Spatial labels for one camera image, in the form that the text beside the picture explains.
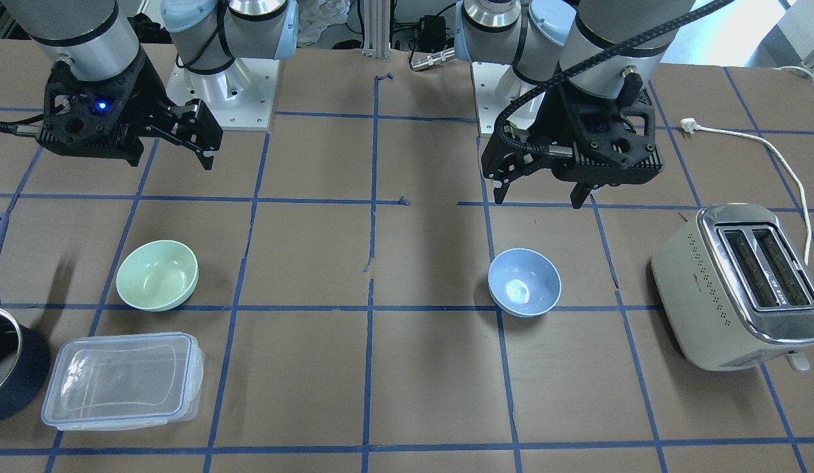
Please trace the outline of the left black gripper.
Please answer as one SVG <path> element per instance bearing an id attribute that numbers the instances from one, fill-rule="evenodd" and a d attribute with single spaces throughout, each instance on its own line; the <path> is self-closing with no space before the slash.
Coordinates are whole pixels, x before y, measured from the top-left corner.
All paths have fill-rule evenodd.
<path id="1" fill-rule="evenodd" d="M 495 204 L 503 204 L 511 182 L 549 169 L 574 182 L 573 209 L 581 209 L 594 185 L 644 185 L 663 171 L 655 138 L 655 108 L 644 83 L 624 83 L 617 98 L 599 98 L 563 83 L 545 94 L 535 123 L 511 139 L 491 137 L 482 171 L 491 179 Z"/>

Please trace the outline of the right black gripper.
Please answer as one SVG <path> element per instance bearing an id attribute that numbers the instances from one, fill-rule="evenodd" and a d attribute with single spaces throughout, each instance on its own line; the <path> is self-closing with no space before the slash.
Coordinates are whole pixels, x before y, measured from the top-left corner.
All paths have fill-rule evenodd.
<path id="1" fill-rule="evenodd" d="M 203 100 L 176 105 L 144 51 L 125 70 L 100 81 L 79 80 L 60 58 L 45 84 L 43 113 L 0 121 L 0 132 L 34 138 L 59 156 L 108 158 L 139 165 L 141 137 L 167 137 L 189 149 L 206 171 L 214 167 L 223 129 Z"/>

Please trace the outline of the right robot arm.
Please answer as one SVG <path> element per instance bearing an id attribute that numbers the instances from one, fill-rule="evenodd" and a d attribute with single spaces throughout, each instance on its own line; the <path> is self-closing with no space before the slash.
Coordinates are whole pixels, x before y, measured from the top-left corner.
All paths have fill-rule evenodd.
<path id="1" fill-rule="evenodd" d="M 296 1 L 164 1 L 176 68 L 193 94 L 173 101 L 116 1 L 7 1 L 51 60 L 43 111 L 0 121 L 0 132 L 33 138 L 59 156 L 139 165 L 142 138 L 189 149 L 212 168 L 223 129 L 216 110 L 254 95 L 245 60 L 287 60 L 298 44 Z"/>

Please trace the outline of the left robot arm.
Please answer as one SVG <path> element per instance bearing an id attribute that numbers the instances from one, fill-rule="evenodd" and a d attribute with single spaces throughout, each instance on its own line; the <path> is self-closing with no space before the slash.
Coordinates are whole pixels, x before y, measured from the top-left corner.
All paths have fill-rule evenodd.
<path id="1" fill-rule="evenodd" d="M 646 85 L 692 1 L 461 1 L 455 56 L 508 66 L 485 179 L 502 204 L 547 169 L 580 207 L 602 187 L 644 185 L 664 168 Z"/>

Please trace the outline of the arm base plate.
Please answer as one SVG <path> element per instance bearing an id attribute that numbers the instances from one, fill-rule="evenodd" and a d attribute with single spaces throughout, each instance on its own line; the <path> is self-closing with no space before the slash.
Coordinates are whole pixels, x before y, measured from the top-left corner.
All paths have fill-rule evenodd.
<path id="1" fill-rule="evenodd" d="M 224 131 L 269 131 L 280 60 L 238 58 L 225 71 L 200 75 L 175 67 L 166 86 L 178 104 L 202 99 Z"/>
<path id="2" fill-rule="evenodd" d="M 494 123 L 500 111 L 512 100 L 520 98 L 533 86 L 521 80 L 512 66 L 488 62 L 472 63 L 472 81 L 480 134 L 488 137 L 494 130 Z M 527 129 L 535 122 L 543 96 L 530 100 L 515 110 L 509 121 L 516 129 Z"/>

